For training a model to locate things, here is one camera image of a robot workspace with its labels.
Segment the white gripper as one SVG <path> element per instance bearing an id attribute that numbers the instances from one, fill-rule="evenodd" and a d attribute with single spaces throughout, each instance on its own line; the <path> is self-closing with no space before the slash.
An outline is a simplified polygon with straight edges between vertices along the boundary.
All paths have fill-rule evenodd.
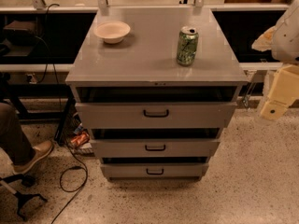
<path id="1" fill-rule="evenodd" d="M 279 68 L 274 74 L 267 97 L 269 100 L 263 104 L 260 117 L 270 121 L 277 120 L 299 98 L 299 67 L 288 64 Z"/>

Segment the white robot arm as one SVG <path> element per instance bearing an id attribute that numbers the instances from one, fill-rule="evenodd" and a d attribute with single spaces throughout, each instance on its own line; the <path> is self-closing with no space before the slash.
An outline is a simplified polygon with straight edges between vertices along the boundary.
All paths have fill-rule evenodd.
<path id="1" fill-rule="evenodd" d="M 272 57 L 282 63 L 276 72 L 267 74 L 258 105 L 259 119 L 275 121 L 299 99 L 299 0 L 294 0 L 276 25 L 260 35 L 251 48 L 270 50 Z"/>

